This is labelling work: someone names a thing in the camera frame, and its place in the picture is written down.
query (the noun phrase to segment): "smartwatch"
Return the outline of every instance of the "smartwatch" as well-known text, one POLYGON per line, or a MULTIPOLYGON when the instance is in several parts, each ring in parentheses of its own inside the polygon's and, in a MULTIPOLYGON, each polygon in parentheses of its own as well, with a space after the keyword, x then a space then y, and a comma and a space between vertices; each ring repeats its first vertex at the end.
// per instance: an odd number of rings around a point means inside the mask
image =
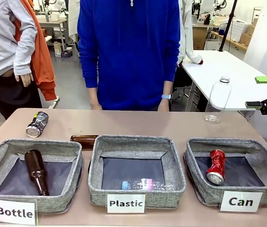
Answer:
POLYGON ((162 95, 162 98, 171 100, 171 95, 162 95))

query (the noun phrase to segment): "blue hoodie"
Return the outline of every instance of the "blue hoodie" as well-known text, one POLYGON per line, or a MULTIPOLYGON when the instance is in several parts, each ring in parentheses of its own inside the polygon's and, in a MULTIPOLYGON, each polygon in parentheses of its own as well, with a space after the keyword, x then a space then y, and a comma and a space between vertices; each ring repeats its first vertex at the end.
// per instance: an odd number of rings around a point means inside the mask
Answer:
POLYGON ((159 105, 164 81, 176 71, 179 22, 178 0, 80 0, 83 77, 86 87, 98 88, 103 109, 159 105))

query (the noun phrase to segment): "fabric basket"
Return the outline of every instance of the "fabric basket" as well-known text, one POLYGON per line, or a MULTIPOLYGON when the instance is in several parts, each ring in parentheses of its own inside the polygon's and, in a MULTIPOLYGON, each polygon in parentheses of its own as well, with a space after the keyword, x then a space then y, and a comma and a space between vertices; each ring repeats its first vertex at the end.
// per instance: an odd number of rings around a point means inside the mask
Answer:
POLYGON ((107 194, 145 194, 145 207, 175 209, 186 188, 174 142, 165 137, 99 136, 93 148, 88 185, 90 201, 106 206, 107 194), (122 181, 152 178, 172 190, 122 190, 122 181))
POLYGON ((191 138, 184 154, 198 200, 206 206, 219 206, 223 191, 263 192, 261 205, 267 204, 267 149, 257 141, 223 138, 191 138), (210 152, 225 153, 225 182, 208 181, 210 152))
POLYGON ((6 140, 0 144, 0 200, 36 201, 38 213, 63 213, 80 182, 81 144, 53 140, 6 140), (27 151, 41 152, 50 196, 39 196, 24 161, 27 151))

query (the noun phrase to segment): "crushed red can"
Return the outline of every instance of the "crushed red can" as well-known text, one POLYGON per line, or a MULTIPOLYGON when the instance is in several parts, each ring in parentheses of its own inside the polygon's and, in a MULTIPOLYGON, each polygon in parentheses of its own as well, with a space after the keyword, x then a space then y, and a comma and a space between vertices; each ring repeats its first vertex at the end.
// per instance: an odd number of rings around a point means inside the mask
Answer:
POLYGON ((213 184, 222 184, 225 180, 225 154, 222 150, 210 152, 212 166, 207 170, 207 179, 213 184))

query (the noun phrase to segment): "sign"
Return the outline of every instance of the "sign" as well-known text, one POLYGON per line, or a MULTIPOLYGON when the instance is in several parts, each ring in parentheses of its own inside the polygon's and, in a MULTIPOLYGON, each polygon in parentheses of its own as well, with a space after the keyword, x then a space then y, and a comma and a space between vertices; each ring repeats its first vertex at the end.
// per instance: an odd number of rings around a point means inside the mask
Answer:
POLYGON ((0 200, 0 222, 35 225, 35 204, 0 200))
POLYGON ((262 192, 224 191, 220 211, 257 212, 262 192))
POLYGON ((145 195, 108 194, 107 213, 139 213, 145 210, 145 195))

